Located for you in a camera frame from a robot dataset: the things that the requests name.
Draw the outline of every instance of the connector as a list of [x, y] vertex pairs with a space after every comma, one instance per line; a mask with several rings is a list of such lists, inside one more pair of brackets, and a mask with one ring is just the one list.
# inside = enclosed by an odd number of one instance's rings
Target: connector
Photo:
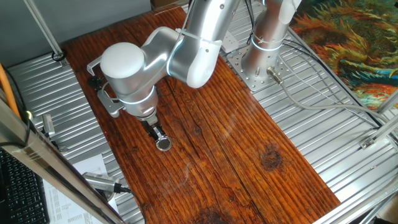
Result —
[[269, 76], [271, 76], [271, 77], [275, 80], [275, 82], [278, 83], [278, 85], [280, 85], [280, 84], [282, 84], [282, 83], [284, 82], [283, 78], [280, 76], [279, 73], [277, 73], [277, 72], [275, 71], [274, 67], [269, 67], [269, 68], [267, 69], [267, 74], [268, 74]]

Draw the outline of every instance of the wood knot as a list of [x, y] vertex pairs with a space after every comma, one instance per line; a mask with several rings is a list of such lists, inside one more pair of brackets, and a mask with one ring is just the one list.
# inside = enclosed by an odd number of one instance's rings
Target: wood knot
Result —
[[276, 169], [282, 163], [282, 156], [278, 152], [278, 145], [270, 143], [266, 145], [266, 152], [261, 157], [261, 164], [267, 171]]
[[207, 208], [193, 221], [196, 224], [227, 224], [228, 222], [215, 208]]
[[197, 134], [201, 133], [201, 128], [199, 128], [199, 126], [195, 126], [194, 130], [195, 130], [195, 133], [197, 133]]

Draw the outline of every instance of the orange pole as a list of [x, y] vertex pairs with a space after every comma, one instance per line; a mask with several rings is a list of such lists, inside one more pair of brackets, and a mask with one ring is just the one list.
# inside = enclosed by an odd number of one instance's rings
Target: orange pole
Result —
[[1, 82], [4, 92], [6, 93], [8, 106], [20, 119], [21, 116], [18, 111], [18, 107], [17, 107], [17, 103], [15, 101], [14, 94], [12, 93], [12, 88], [10, 86], [10, 82], [8, 81], [6, 72], [4, 71], [1, 63], [0, 63], [0, 82]]

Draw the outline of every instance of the wood grain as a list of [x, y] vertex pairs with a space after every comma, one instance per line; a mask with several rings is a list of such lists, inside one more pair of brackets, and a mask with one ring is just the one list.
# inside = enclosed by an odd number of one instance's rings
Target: wood grain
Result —
[[312, 223], [339, 204], [300, 152], [219, 58], [197, 90], [157, 84], [158, 117], [172, 138], [160, 152], [138, 120], [114, 119], [87, 85], [86, 65], [117, 42], [141, 46], [160, 27], [180, 27], [168, 6], [79, 37], [63, 47], [148, 223]]

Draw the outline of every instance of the wall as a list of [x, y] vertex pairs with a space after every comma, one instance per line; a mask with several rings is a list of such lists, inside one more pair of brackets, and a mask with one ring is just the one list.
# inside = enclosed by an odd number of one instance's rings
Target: wall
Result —
[[[35, 0], [58, 43], [150, 11], [149, 0]], [[23, 0], [0, 1], [0, 62], [9, 67], [51, 52]]]

